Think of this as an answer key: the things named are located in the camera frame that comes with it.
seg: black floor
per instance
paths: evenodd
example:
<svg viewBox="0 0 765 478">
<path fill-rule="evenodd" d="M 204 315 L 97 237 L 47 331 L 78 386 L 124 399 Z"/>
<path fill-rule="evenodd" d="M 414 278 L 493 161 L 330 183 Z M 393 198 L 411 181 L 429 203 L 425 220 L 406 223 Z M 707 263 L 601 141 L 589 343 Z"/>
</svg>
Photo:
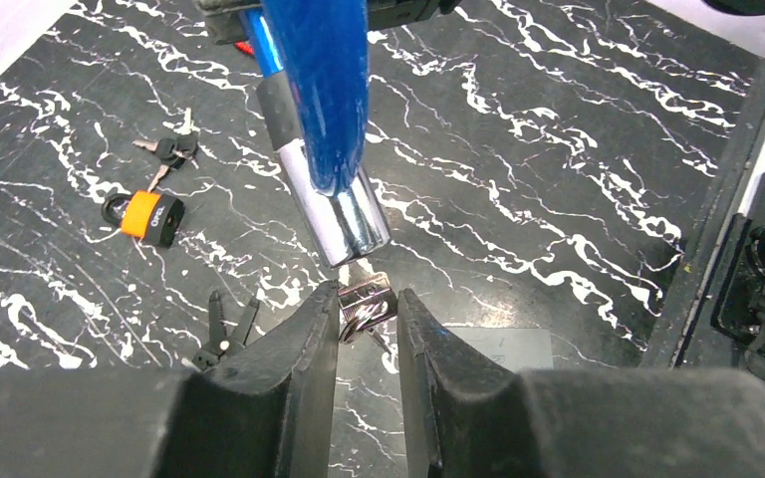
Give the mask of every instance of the black floor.
<svg viewBox="0 0 765 478">
<path fill-rule="evenodd" d="M 394 244 L 341 273 L 280 179 L 253 62 L 189 0 L 76 6 L 0 79 L 0 368 L 179 366 L 211 290 L 231 317 L 259 295 L 263 333 L 371 270 L 448 325 L 549 329 L 556 367 L 637 365 L 758 59 L 642 2 L 514 3 L 369 35 Z M 157 251 L 100 204 L 147 186 L 130 142 L 186 107 L 202 149 L 160 188 L 187 215 Z M 333 476 L 403 474 L 396 367 L 343 348 Z"/>
</svg>

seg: black metal bracket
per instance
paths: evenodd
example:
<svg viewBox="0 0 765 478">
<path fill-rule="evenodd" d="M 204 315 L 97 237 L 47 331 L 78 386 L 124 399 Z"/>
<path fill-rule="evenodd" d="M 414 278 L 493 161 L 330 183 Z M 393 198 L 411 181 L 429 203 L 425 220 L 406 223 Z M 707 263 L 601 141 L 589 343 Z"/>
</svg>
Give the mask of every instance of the black metal bracket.
<svg viewBox="0 0 765 478">
<path fill-rule="evenodd" d="M 716 299 L 712 325 L 743 347 L 765 357 L 765 270 L 758 246 L 765 237 L 765 174 L 740 235 L 730 237 L 734 248 L 721 295 Z"/>
<path fill-rule="evenodd" d="M 369 30 L 383 30 L 428 20 L 436 11 L 448 14 L 461 0 L 367 0 Z M 195 0 L 206 30 L 217 45 L 246 41 L 238 14 L 262 8 L 261 0 Z"/>
<path fill-rule="evenodd" d="M 702 0 L 709 7 L 729 15 L 765 15 L 765 0 Z"/>
</svg>

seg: blue plastic tube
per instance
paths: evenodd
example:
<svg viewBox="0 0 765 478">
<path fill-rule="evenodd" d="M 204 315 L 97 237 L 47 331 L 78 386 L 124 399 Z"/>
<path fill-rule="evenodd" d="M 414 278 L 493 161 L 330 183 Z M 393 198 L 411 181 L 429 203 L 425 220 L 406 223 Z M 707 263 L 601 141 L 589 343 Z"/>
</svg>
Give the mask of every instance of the blue plastic tube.
<svg viewBox="0 0 765 478">
<path fill-rule="evenodd" d="M 285 69 L 295 92 L 313 186 L 348 189 L 368 123 L 365 1 L 262 0 L 241 14 L 263 76 Z"/>
</svg>

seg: silver key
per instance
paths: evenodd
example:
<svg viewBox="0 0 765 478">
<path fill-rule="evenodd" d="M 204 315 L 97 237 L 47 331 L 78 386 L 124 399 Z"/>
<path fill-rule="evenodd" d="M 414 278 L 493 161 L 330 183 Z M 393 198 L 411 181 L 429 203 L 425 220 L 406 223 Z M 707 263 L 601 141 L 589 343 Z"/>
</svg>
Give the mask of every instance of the silver key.
<svg viewBox="0 0 765 478">
<path fill-rule="evenodd" d="M 153 192 L 159 185 L 159 182 L 162 181 L 164 177 L 168 176 L 169 171 L 171 171 L 171 166 L 166 166 L 165 164 L 161 165 L 159 171 L 156 172 L 150 185 L 147 187 L 147 192 Z"/>
<path fill-rule="evenodd" d="M 159 147 L 159 141 L 149 141 L 147 139 L 136 139 L 133 141 L 133 145 L 144 149 L 149 152 L 156 152 L 156 149 Z M 192 155 L 183 151 L 178 151 L 177 149 L 172 149 L 171 152 L 182 159 L 192 159 Z"/>
</svg>

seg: orange padlock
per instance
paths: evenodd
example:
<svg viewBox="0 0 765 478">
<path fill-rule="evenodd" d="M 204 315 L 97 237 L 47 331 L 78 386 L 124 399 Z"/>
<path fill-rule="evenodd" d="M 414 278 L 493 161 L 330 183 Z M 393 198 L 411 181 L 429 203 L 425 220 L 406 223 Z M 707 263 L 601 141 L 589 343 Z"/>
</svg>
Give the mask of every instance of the orange padlock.
<svg viewBox="0 0 765 478">
<path fill-rule="evenodd" d="M 125 214 L 116 216 L 113 208 L 127 202 Z M 168 247 L 174 241 L 174 233 L 183 219 L 186 208 L 183 201 L 168 194 L 137 191 L 134 194 L 112 194 L 101 206 L 104 220 L 122 232 L 145 244 Z"/>
</svg>

